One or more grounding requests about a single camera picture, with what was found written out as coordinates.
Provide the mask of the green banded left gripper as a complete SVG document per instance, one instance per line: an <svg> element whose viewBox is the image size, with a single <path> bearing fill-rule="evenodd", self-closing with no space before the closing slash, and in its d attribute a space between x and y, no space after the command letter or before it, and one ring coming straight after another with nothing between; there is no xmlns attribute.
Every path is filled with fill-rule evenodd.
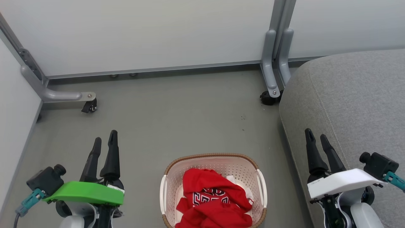
<svg viewBox="0 0 405 228"><path fill-rule="evenodd" d="M80 182L70 181L62 185L52 196L43 201L54 202L59 216L63 217L60 228L113 228L113 219L120 218L125 190L120 180L120 152L118 133L110 132L108 153L100 177L97 179L97 163L102 140L94 145L82 171Z"/></svg>

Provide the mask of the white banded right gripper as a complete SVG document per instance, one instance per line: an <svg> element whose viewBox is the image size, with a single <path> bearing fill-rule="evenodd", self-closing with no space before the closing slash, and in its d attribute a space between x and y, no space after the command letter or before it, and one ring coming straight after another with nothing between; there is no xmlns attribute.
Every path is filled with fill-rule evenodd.
<svg viewBox="0 0 405 228"><path fill-rule="evenodd" d="M308 192L311 203L321 206L325 228L382 228L383 224L373 208L361 201L368 186L383 187L386 184L360 169L347 170L330 144L327 136L321 134L323 151L328 157L330 171L323 161L316 145L316 138L310 128L305 129L308 157Z"/></svg>

